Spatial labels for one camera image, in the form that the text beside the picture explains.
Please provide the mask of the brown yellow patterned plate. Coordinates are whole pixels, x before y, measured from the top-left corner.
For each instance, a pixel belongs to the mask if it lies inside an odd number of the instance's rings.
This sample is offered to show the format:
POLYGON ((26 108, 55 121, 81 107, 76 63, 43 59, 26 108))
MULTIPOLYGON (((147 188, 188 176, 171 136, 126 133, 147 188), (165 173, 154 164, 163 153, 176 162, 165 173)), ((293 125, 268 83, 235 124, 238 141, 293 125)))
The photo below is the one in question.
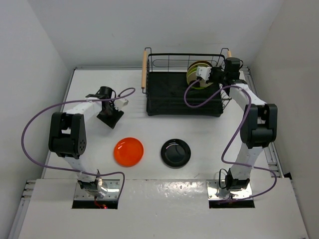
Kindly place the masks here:
POLYGON ((208 66, 208 67, 212 67, 212 64, 208 61, 196 61, 192 64, 192 66, 195 66, 195 65, 204 65, 204 66, 208 66))

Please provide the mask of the beige floral plate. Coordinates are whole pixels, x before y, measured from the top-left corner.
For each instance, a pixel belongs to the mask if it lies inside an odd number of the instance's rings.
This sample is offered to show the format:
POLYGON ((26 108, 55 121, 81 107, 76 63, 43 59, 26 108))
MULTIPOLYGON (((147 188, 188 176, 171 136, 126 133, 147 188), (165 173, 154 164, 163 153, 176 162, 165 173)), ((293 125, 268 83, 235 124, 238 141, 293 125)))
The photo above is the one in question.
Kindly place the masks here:
POLYGON ((204 65, 202 65, 202 64, 200 64, 200 65, 195 65, 195 66, 190 65, 187 71, 188 71, 188 72, 191 72, 193 69, 196 70, 198 66, 208 67, 208 66, 204 66, 204 65))

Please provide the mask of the lime green plate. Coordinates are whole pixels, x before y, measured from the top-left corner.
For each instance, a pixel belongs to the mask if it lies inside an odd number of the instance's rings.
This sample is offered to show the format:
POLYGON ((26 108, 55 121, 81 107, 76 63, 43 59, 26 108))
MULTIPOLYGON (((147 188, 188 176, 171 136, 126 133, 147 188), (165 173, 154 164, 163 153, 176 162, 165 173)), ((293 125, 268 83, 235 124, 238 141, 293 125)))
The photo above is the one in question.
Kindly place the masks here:
POLYGON ((191 85, 195 81, 199 80, 192 86, 193 89, 202 90, 212 85, 212 82, 208 82, 212 66, 208 63, 194 63, 191 65, 186 73, 186 81, 188 85, 191 85))

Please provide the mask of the cream plate with black patch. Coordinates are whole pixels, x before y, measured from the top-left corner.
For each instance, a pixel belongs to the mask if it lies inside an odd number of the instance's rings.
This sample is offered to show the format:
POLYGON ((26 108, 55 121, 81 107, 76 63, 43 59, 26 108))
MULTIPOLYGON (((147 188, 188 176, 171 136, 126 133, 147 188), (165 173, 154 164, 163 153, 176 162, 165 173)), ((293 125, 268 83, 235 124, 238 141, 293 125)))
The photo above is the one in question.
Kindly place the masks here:
MULTIPOLYGON (((189 74, 187 74, 186 81, 187 81, 188 85, 191 85, 196 80, 197 80, 196 70, 193 69, 189 74)), ((203 80, 199 80, 199 82, 194 84, 192 86, 192 88, 196 89, 196 90, 202 90, 202 89, 205 89, 205 88, 207 88, 207 87, 209 87, 211 85, 212 85, 212 83, 206 83, 203 80)))

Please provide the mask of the orange plate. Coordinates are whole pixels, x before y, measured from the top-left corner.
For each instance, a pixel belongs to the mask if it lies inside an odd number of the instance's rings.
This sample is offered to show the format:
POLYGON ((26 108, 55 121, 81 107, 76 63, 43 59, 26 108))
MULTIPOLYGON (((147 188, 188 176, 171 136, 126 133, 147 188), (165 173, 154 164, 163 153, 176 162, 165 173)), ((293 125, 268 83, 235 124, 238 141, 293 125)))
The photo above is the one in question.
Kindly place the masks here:
POLYGON ((126 137, 117 142, 113 155, 120 166, 133 167, 142 159, 144 147, 138 139, 126 137))

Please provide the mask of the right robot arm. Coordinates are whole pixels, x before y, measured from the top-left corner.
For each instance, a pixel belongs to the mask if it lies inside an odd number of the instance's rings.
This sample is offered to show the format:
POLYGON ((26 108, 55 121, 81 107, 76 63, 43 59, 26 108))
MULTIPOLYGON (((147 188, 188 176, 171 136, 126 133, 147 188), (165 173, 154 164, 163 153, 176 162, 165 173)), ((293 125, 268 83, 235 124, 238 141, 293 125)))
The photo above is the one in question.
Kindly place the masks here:
POLYGON ((239 58, 228 56, 224 68, 212 74, 213 79, 219 80, 222 90, 243 111, 243 118, 226 145, 229 149, 235 137, 240 136, 241 147, 237 158, 230 162, 225 160, 225 152, 221 156, 222 162, 229 164, 230 168, 226 171, 224 184, 219 188, 227 191, 247 188, 257 158, 277 137, 277 106, 261 100, 246 81, 239 78, 241 67, 242 61, 239 58))

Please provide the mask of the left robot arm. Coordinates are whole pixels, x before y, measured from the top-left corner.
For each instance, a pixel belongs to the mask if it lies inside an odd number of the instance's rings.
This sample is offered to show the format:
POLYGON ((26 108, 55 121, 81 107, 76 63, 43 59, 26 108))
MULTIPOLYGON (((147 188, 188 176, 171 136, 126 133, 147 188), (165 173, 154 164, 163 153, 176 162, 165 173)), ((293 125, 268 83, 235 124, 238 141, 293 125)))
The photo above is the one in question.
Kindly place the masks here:
POLYGON ((64 158, 72 169, 77 170, 77 181, 82 190, 95 199, 106 196, 107 184, 99 170, 93 166, 84 152, 87 147, 85 123, 96 117, 113 129, 123 116, 122 108, 128 100, 112 98, 113 89, 102 86, 94 94, 88 94, 83 102, 65 112, 52 114, 48 146, 51 152, 64 158))

